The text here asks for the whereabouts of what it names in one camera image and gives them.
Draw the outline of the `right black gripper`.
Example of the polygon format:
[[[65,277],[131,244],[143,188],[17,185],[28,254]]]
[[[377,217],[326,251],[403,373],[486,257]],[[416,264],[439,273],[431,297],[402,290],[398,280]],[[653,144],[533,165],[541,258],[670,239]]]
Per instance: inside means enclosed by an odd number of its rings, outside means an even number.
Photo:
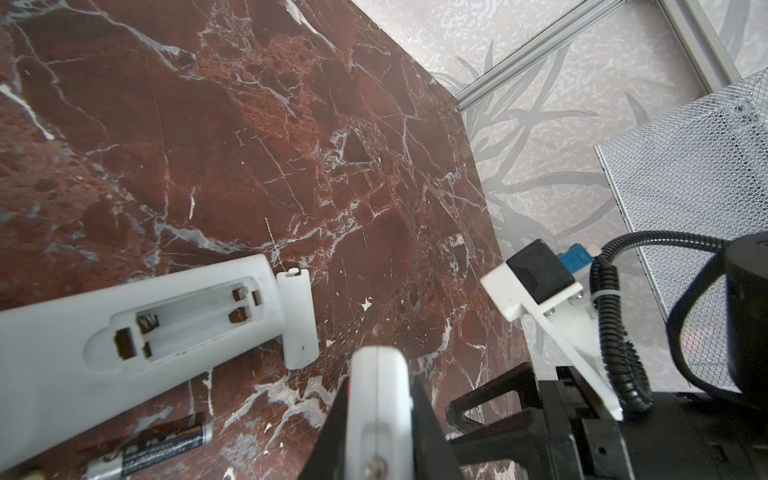
[[[573,366],[538,381],[526,362],[451,401],[446,420],[461,436],[449,441],[461,465],[510,460],[528,479],[633,479],[619,423]],[[466,412],[507,393],[521,411],[491,424]]]

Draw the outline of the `white battery cover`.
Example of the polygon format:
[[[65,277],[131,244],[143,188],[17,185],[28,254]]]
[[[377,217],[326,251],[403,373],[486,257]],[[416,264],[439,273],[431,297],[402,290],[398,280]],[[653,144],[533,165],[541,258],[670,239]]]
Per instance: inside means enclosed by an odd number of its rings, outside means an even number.
[[[288,370],[307,367],[319,357],[311,280],[308,269],[291,268],[276,276],[285,315],[283,354]]]

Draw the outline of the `white remote control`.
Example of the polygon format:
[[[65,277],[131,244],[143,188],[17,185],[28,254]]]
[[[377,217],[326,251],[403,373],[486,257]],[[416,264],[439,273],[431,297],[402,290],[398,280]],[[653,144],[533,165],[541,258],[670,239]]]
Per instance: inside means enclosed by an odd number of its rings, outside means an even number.
[[[282,334],[254,255],[4,311],[1,465],[15,466]]]

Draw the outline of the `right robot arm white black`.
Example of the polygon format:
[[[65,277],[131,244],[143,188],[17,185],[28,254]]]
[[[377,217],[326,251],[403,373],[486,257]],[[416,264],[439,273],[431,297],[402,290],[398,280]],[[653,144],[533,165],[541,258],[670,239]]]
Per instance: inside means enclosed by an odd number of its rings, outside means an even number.
[[[622,316],[626,251],[709,254],[665,333],[692,391],[656,392]],[[553,380],[522,364],[450,402],[457,461],[509,460],[528,479],[763,479],[767,475],[767,236],[650,230],[596,253],[536,240],[482,285],[505,319],[531,317],[568,357]]]

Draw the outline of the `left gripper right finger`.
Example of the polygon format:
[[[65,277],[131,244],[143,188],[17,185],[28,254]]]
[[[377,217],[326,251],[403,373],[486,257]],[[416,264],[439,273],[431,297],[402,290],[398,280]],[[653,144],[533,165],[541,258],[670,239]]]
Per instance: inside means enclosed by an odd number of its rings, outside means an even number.
[[[414,478],[448,480],[464,478],[458,460],[446,440],[435,411],[418,377],[410,382]]]

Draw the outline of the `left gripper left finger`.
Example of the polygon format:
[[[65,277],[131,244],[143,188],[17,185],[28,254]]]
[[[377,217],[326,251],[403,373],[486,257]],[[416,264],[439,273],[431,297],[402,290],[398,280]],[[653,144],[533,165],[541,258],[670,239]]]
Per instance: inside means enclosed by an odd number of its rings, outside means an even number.
[[[298,480],[344,478],[348,405],[349,379],[345,378]]]

